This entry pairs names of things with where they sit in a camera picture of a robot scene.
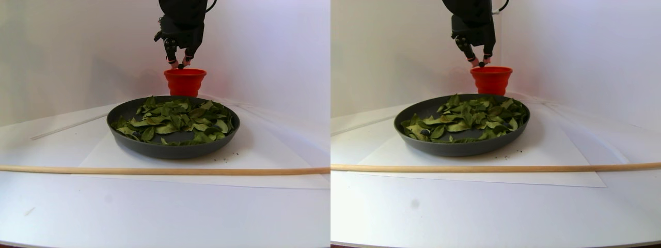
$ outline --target red bucket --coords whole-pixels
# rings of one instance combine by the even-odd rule
[[[169,69],[164,72],[170,95],[197,97],[206,71],[201,69]]]
[[[512,68],[488,66],[471,69],[478,94],[505,95]]]

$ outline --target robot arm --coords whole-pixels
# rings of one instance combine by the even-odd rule
[[[159,0],[165,15],[159,18],[161,30],[154,36],[154,41],[163,39],[167,61],[173,69],[183,69],[190,65],[195,52],[202,44],[204,17],[216,1],[207,9],[207,0]],[[181,64],[178,64],[175,55],[177,47],[186,49],[186,56]]]
[[[459,49],[473,67],[484,67],[491,62],[496,32],[492,15],[500,13],[510,0],[497,11],[492,11],[491,0],[443,0],[452,13],[452,35]],[[484,46],[484,61],[480,62],[471,46]]]

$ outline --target dark gray tray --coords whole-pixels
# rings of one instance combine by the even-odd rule
[[[173,101],[177,99],[189,99],[192,104],[200,104],[208,101],[196,97],[158,96],[154,98],[156,103]],[[112,132],[112,135],[115,137],[115,140],[118,144],[121,144],[128,149],[131,149],[145,156],[159,159],[190,159],[194,157],[201,157],[203,155],[213,153],[214,151],[217,151],[223,146],[227,145],[232,140],[232,138],[234,138],[234,135],[237,133],[237,130],[241,124],[239,121],[239,116],[237,116],[234,111],[226,107],[229,110],[229,113],[232,115],[232,125],[234,125],[234,130],[232,130],[229,134],[226,135],[226,137],[220,140],[199,145],[159,145],[139,142],[137,140],[127,138],[119,131],[110,127],[110,124],[119,120],[120,116],[123,116],[127,120],[130,120],[133,117],[138,120],[142,119],[142,116],[136,114],[136,110],[145,102],[146,99],[147,98],[142,98],[122,103],[119,106],[113,108],[110,113],[108,113],[108,118],[106,119],[108,128],[110,128],[110,131]],[[155,134],[152,141],[160,142],[161,137],[165,138],[165,140],[168,142],[181,142],[184,140],[191,140],[194,138],[194,134],[192,132],[176,132],[164,135]]]
[[[425,116],[429,116],[429,115],[434,115],[434,117],[439,117],[439,114],[436,112],[438,110],[438,107],[445,104],[450,99],[450,97],[452,96],[450,95],[450,96],[430,99],[427,101],[422,101],[420,103],[416,103],[402,110],[402,112],[400,112],[397,115],[397,117],[395,117],[395,129],[397,129],[397,133],[399,133],[400,137],[402,137],[402,139],[404,139],[404,141],[408,145],[420,151],[424,151],[432,155],[439,155],[444,157],[465,157],[465,156],[488,153],[490,151],[500,149],[501,147],[504,147],[509,143],[512,143],[512,141],[516,140],[516,138],[518,138],[521,135],[521,133],[524,132],[525,127],[528,124],[528,120],[530,120],[530,110],[526,105],[524,105],[524,109],[528,113],[528,115],[524,118],[524,124],[521,125],[517,130],[514,130],[513,132],[510,132],[509,134],[500,136],[498,138],[482,140],[478,142],[470,142],[470,143],[445,144],[445,143],[425,142],[422,140],[412,139],[411,137],[408,137],[404,134],[404,128],[400,125],[402,121],[411,118],[411,116],[413,116],[414,113],[417,113],[418,116],[420,116],[421,118],[424,118]],[[496,101],[498,102],[507,101],[509,99],[508,97],[502,97],[498,95],[484,95],[484,94],[459,95],[459,99],[461,101],[468,101],[480,97],[494,97],[494,99],[496,99]],[[450,134],[445,133],[443,137],[441,137],[441,139],[446,140],[448,139],[449,135]],[[481,135],[482,135],[482,131],[480,130],[466,130],[463,132],[452,133],[452,137],[455,139],[479,138]]]

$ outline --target wooden dowel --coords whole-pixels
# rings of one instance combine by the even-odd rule
[[[330,165],[333,171],[402,172],[402,173],[492,173],[492,172],[577,172],[577,171],[633,171],[661,169],[661,163],[632,163],[626,165],[572,166],[373,166]]]
[[[304,169],[138,169],[138,168],[82,168],[0,165],[0,171],[98,175],[308,175],[328,174],[330,167]]]

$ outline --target white backdrop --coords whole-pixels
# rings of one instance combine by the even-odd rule
[[[661,1],[512,1],[502,13],[509,90],[657,130]]]
[[[332,117],[477,91],[441,0],[332,0],[331,15]]]
[[[327,126],[328,10],[219,0],[192,64],[208,72],[200,93]],[[0,0],[0,126],[167,94],[162,15],[156,0]]]

